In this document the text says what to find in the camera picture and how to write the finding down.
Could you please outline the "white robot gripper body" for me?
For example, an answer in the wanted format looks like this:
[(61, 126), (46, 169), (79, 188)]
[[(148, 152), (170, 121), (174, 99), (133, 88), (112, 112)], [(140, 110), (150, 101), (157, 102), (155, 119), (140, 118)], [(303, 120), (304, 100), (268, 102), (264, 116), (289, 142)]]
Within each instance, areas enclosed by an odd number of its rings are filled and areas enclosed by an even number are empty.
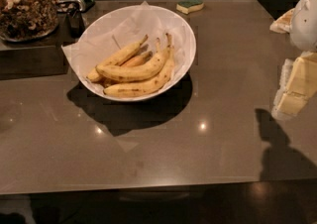
[(290, 39), (302, 51), (317, 51), (317, 0), (299, 0), (290, 21)]

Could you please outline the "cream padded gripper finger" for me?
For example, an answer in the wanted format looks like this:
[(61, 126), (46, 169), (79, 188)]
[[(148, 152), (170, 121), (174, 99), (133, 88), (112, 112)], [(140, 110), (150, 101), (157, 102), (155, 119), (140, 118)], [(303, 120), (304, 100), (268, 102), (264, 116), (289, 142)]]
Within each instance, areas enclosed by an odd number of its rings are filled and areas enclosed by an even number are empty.
[(271, 115), (277, 120), (296, 117), (317, 93), (317, 53), (303, 52), (287, 59), (281, 69)]
[(290, 9), (285, 12), (270, 25), (269, 29), (280, 34), (288, 33), (293, 12), (294, 9)]

